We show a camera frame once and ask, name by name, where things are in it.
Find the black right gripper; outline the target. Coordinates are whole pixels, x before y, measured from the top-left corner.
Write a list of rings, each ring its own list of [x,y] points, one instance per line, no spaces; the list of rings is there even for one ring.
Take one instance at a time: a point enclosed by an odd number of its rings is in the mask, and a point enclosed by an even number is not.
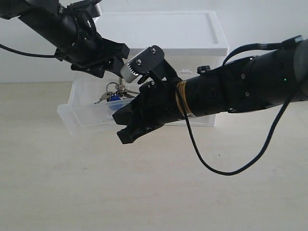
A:
[[[143,83],[140,95],[117,110],[113,119],[127,125],[116,134],[122,144],[131,144],[164,124],[184,120],[176,102],[176,91],[166,80],[151,79]]]

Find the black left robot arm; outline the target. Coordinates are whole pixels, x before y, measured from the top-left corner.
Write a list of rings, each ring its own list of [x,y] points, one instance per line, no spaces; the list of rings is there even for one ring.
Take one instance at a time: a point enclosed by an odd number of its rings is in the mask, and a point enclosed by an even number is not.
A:
[[[103,38],[94,19],[101,15],[98,0],[80,0],[63,6],[57,0],[2,0],[0,17],[18,18],[56,47],[53,55],[32,54],[1,48],[37,58],[55,58],[71,64],[71,70],[102,78],[106,71],[122,77],[121,68],[130,49],[124,43]]]

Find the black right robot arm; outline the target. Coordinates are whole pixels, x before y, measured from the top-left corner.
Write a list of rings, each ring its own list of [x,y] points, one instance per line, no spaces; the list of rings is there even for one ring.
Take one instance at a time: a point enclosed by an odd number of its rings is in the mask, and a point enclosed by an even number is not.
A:
[[[308,99],[308,42],[301,36],[281,43],[249,44],[238,48],[266,49],[210,69],[200,66],[198,75],[183,80],[165,59],[163,50],[151,46],[122,69],[125,80],[139,78],[139,94],[113,114],[123,129],[123,144],[133,143],[165,124],[218,113],[246,113],[283,104],[292,91],[293,102]]]

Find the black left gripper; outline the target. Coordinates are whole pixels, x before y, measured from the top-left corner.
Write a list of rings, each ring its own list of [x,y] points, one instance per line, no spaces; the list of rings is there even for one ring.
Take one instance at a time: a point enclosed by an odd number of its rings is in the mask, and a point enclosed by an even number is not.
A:
[[[57,48],[57,59],[69,62],[73,71],[98,78],[103,78],[105,72],[111,72],[123,78],[121,68],[124,59],[128,58],[129,47],[125,43],[102,38],[90,14],[77,14],[73,22],[77,23],[77,40],[66,51]]]

